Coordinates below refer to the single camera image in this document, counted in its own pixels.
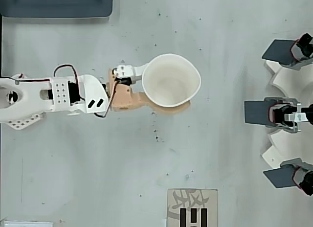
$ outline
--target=robotic hand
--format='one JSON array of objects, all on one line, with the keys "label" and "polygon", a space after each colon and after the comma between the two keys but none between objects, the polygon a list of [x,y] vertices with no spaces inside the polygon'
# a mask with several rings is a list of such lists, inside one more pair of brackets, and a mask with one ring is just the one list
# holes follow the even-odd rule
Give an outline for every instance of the robotic hand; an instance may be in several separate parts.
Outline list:
[{"label": "robotic hand", "polygon": [[280,164],[280,168],[268,170],[264,175],[276,188],[298,187],[307,195],[313,194],[313,165],[292,159]]},{"label": "robotic hand", "polygon": [[313,124],[313,105],[305,108],[294,98],[282,97],[245,101],[245,122],[297,133],[302,122]]}]

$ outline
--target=gray table surface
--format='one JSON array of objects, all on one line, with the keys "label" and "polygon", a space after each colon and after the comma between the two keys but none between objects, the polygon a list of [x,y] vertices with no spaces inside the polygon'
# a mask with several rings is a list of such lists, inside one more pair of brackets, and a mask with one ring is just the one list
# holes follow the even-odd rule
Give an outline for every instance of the gray table surface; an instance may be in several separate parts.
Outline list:
[{"label": "gray table surface", "polygon": [[72,63],[107,80],[121,62],[172,52],[199,69],[202,88],[175,116],[142,108],[105,120],[54,113],[23,131],[3,125],[1,218],[159,227],[167,189],[194,187],[219,190],[220,227],[313,220],[310,197],[264,177],[267,132],[243,119],[244,100],[281,95],[261,56],[272,39],[313,33],[311,0],[114,0],[110,19],[3,23],[3,75],[52,76]]}]

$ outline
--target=red wire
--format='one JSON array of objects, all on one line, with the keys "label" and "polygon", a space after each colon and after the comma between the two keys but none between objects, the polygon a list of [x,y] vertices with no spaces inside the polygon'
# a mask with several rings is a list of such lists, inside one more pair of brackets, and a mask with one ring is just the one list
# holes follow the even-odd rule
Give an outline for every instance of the red wire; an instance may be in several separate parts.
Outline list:
[{"label": "red wire", "polygon": [[293,57],[297,62],[300,62],[298,59],[295,58],[295,56],[294,56],[294,54],[293,54],[293,52],[292,52],[292,48],[293,48],[293,46],[295,46],[295,44],[296,44],[297,42],[299,42],[299,40],[296,40],[296,41],[293,43],[293,45],[290,47],[290,53],[291,53],[292,57]]},{"label": "red wire", "polygon": [[292,181],[293,183],[299,188],[299,189],[302,189],[295,181],[294,181],[294,176],[295,174],[297,173],[297,171],[299,171],[301,167],[298,167],[297,169],[295,169],[295,171],[293,172],[293,175],[292,175]]}]

